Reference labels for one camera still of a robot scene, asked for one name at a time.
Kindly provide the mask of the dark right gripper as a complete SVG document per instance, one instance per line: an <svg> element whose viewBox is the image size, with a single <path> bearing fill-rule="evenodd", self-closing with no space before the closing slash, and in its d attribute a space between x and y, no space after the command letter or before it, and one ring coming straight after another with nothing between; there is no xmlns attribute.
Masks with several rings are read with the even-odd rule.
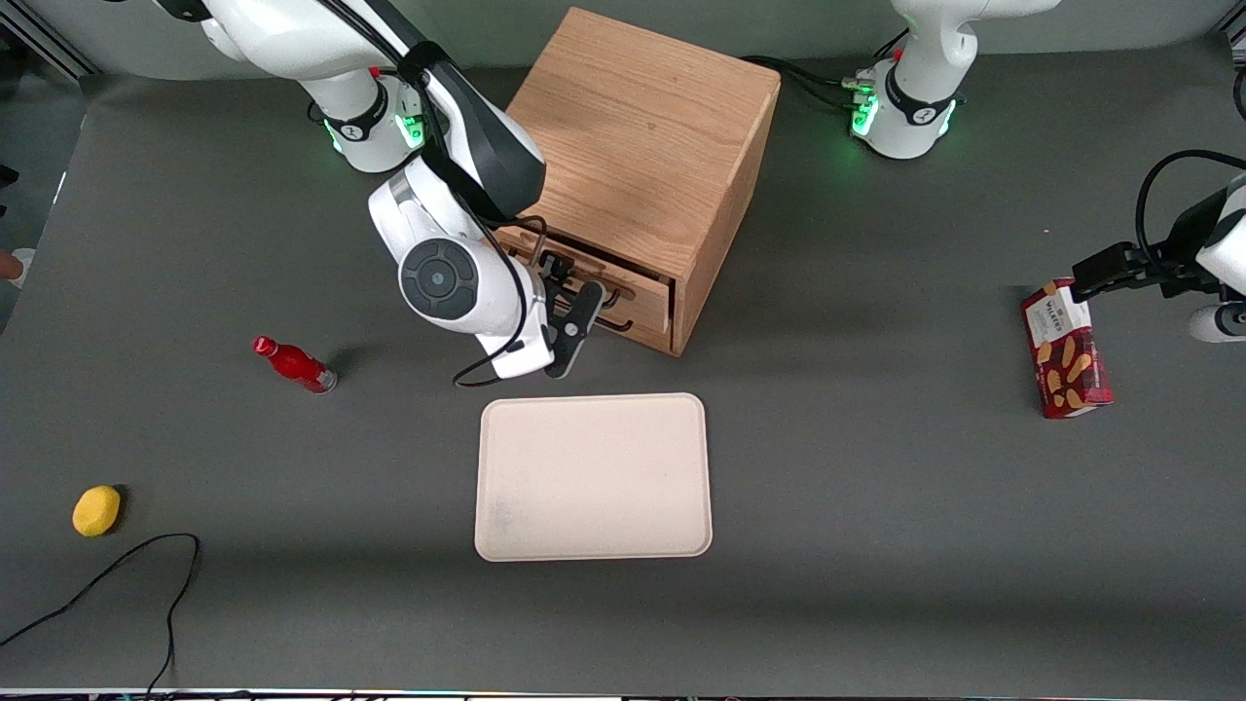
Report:
<svg viewBox="0 0 1246 701"><path fill-rule="evenodd" d="M549 379L564 379L604 306L606 286L601 281L572 278L573 258L554 252L542 252L538 266L547 291L545 339L553 354L545 374Z"/></svg>

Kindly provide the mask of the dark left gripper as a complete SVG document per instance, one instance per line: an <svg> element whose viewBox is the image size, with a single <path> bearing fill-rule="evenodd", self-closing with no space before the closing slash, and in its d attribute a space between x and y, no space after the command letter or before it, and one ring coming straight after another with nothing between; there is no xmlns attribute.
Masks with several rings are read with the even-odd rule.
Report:
<svg viewBox="0 0 1246 701"><path fill-rule="evenodd" d="M1182 293L1214 294L1220 299L1231 299L1234 293L1226 284L1219 281L1201 265L1197 265L1197 252L1207 243L1215 227L1219 225L1221 210L1227 202L1227 191L1220 188L1214 194L1202 197L1181 212L1170 228L1165 240L1153 243L1145 232L1145 212L1148 195L1140 194L1135 210L1135 235L1138 245L1148 249L1148 274L1144 284L1158 284L1164 298L1175 298ZM1116 242L1078 261L1072 266L1072 299L1077 305L1089 303L1099 291L1120 288L1139 275L1138 247L1130 242Z"/></svg>

